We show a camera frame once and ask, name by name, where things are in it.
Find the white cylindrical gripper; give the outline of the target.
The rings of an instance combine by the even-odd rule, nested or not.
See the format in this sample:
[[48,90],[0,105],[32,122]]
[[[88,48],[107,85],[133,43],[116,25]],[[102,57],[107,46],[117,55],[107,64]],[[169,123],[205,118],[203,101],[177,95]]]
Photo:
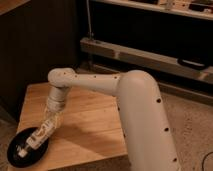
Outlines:
[[61,126],[61,124],[63,123],[62,110],[65,108],[66,105],[67,94],[68,94],[67,88],[52,87],[50,89],[46,107],[44,109],[42,124],[48,121],[51,114],[50,112],[57,112],[54,115],[54,126],[56,129],[58,129]]

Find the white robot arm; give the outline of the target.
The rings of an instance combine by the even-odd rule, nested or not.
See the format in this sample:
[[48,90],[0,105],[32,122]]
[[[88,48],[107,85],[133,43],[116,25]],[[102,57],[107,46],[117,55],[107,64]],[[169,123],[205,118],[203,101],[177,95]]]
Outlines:
[[116,98],[131,171],[182,171],[155,79],[141,70],[119,74],[77,74],[71,68],[48,73],[47,109],[62,110],[72,86]]

